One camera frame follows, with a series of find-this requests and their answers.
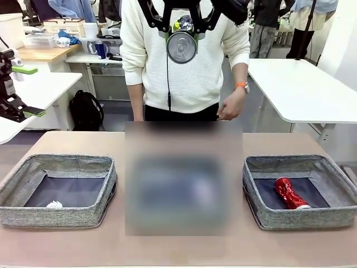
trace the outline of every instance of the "black pole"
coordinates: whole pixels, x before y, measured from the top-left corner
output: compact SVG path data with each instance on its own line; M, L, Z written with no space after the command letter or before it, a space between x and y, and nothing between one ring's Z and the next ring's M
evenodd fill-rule
M312 18L313 18L313 12L315 10L316 2L317 2L317 0L313 0L312 7L311 7L311 12L310 12L310 14L308 16L306 28L305 28L305 31L304 31L304 34L303 34L303 37L302 37L302 42L301 42L301 46L300 46L300 49L299 49L299 53L297 54L297 57L296 57L295 60L300 60L300 58L301 58L302 49L303 49L304 44L305 44L306 39L307 39L308 29L310 28L310 24L311 24L311 21L312 21Z

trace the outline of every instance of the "beige tabletop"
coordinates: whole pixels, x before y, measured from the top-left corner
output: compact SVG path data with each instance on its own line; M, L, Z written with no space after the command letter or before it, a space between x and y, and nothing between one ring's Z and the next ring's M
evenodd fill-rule
M124 133L48 132L28 152L109 155L124 178ZM303 134L243 135L244 156L325 154ZM124 231L124 194L117 191L102 225L73 231L0 227L0 264L17 266L341 266L357 264L357 228L262 231L245 200L235 235L133 237Z
M18 49L19 57L26 61L53 62L63 55L79 50L81 45L73 45L67 48L56 47L54 49Z

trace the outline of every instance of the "crumpled white paper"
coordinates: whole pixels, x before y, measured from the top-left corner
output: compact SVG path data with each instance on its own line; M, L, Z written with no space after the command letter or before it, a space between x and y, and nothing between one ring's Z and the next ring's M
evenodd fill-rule
M63 208L63 205L58 201L52 201L46 208Z

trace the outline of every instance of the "white sweater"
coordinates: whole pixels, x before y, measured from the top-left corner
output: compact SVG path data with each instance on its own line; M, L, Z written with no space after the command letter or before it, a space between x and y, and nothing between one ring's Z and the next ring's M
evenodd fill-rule
M163 0L152 2L162 16ZM210 0L201 1L203 18L211 9ZM189 15L189 11L172 11L171 26L183 15ZM120 36L127 85L143 83L145 104L168 110L165 39L159 36L157 28L149 27L137 0L122 0ZM198 53L192 61L176 64L168 59L172 111L195 113L219 101L224 53L229 56L231 67L249 62L248 24L236 27L221 15L214 31L207 31L205 38L199 41Z

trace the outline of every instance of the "red can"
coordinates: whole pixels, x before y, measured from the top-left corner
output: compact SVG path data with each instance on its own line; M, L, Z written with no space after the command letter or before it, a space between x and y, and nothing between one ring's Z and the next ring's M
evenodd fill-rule
M311 206L294 191L289 178L281 177L277 179L275 181L275 190L285 200L288 209L311 208Z

